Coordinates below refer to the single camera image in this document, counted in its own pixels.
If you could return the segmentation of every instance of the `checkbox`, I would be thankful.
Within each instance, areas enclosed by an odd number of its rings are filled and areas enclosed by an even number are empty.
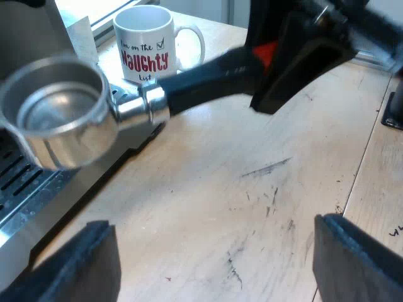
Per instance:
[[[164,39],[165,39],[165,37],[162,38],[162,41],[161,41],[161,42],[157,42],[157,50],[161,50],[161,49],[164,49],[164,48],[165,48]]]

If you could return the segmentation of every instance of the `wooden countertop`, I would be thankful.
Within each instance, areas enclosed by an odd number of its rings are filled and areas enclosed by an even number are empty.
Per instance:
[[[174,19],[200,27],[207,60],[246,37],[242,28]],[[121,76],[115,41],[99,52],[106,74]],[[122,265],[119,301],[319,301],[315,215],[344,212],[403,254],[403,232],[389,235],[403,227],[403,136],[379,122],[389,82],[344,64],[273,116],[255,113],[245,95],[176,116],[37,263],[87,222],[109,220]]]

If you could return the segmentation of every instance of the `red part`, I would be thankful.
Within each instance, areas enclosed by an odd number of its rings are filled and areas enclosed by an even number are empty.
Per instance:
[[[257,46],[253,49],[253,53],[262,61],[265,71],[267,71],[278,46],[278,41],[273,41],[264,45]]]

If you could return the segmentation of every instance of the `drip tray grate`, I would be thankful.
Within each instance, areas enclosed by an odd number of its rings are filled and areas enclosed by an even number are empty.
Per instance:
[[[0,226],[56,174],[27,161],[11,136],[0,130]]]

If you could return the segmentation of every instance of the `white mug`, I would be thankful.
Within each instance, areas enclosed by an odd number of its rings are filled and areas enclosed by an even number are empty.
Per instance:
[[[175,38],[184,29],[198,36],[201,50],[197,64],[204,61],[205,44],[200,29],[194,24],[174,26],[171,12],[161,6],[125,9],[115,16],[113,26],[123,75],[130,81],[141,83],[185,70],[175,51]]]

